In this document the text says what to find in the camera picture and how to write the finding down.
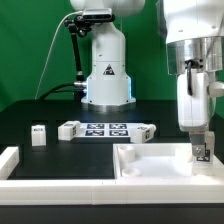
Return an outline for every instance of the cable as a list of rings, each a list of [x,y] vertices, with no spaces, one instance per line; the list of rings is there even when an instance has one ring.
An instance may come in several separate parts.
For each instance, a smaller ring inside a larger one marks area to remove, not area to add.
[[[187,93],[192,96],[192,74],[191,74],[192,62],[189,61],[187,64]]]
[[[65,87],[68,87],[68,86],[72,86],[74,87],[74,83],[66,83],[66,84],[62,84],[62,85],[59,85],[59,86],[56,86],[54,88],[52,88],[51,90],[49,90],[48,92],[46,92],[45,94],[43,94],[39,100],[44,100],[48,95],[50,95],[51,93],[54,93],[55,91],[57,91],[58,89],[62,89],[62,88],[65,88]]]
[[[51,94],[55,94],[55,93],[74,93],[74,92],[80,92],[81,90],[79,89],[74,89],[74,90],[57,90],[57,91],[53,91],[53,92],[50,92],[48,94],[44,94],[42,95],[39,100],[45,100],[46,97],[48,97],[49,95]]]
[[[36,91],[36,95],[35,95],[35,100],[37,99],[37,96],[38,96],[38,93],[39,93],[39,90],[40,90],[40,86],[41,86],[41,83],[42,83],[42,79],[45,75],[45,72],[46,72],[46,69],[47,69],[47,66],[48,66],[48,62],[49,62],[49,59],[50,59],[50,56],[51,56],[51,53],[52,53],[52,49],[53,49],[53,46],[54,46],[54,43],[55,43],[55,40],[56,40],[56,37],[58,35],[58,31],[61,27],[61,25],[63,24],[64,20],[69,17],[69,16],[73,16],[73,15],[80,15],[82,13],[82,11],[78,11],[78,12],[73,12],[73,13],[69,13],[68,15],[66,15],[62,20],[61,22],[58,24],[58,27],[55,31],[55,34],[54,34],[54,37],[52,39],[52,42],[51,42],[51,45],[50,45],[50,49],[49,49],[49,52],[48,52],[48,55],[47,55],[47,59],[46,59],[46,62],[45,62],[45,66],[44,66],[44,69],[43,69],[43,72],[41,74],[41,77],[40,77],[40,81],[38,83],[38,87],[37,87],[37,91]]]

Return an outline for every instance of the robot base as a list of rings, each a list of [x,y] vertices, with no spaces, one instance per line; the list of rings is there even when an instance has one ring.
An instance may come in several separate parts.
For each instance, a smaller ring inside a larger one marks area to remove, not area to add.
[[[129,109],[134,109],[136,107],[136,100],[133,98],[129,103],[122,105],[96,105],[91,103],[86,103],[82,100],[82,108],[87,110],[92,110],[101,113],[116,113],[122,112]]]

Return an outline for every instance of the white robot link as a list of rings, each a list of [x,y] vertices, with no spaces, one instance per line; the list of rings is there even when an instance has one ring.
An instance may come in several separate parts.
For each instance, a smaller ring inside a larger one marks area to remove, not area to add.
[[[214,150],[209,121],[223,96],[216,71],[223,70],[224,1],[164,0],[169,74],[178,75],[180,129],[189,132],[196,158]]]
[[[67,20],[71,34],[75,31],[84,37],[87,32],[92,33],[92,73],[86,81],[87,93],[81,100],[83,107],[99,112],[123,111],[131,107],[135,98],[131,96],[131,80],[125,71],[125,37],[113,21],[115,16],[139,13],[145,0],[70,2],[76,11],[82,12],[75,18],[75,24]],[[83,81],[82,73],[79,74],[78,81]]]

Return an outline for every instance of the bolt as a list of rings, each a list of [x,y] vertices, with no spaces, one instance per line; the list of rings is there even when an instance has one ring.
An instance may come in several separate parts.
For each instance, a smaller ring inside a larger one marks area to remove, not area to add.
[[[199,155],[201,153],[201,149],[200,148],[196,148],[196,153]]]

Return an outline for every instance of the black and white pattern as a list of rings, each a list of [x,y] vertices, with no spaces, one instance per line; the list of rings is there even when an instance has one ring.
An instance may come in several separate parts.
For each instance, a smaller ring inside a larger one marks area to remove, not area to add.
[[[104,129],[104,124],[87,124],[87,129]]]
[[[104,136],[103,130],[87,130],[85,136]]]
[[[127,129],[127,124],[110,124],[110,129]]]
[[[110,136],[128,136],[127,130],[110,131]]]

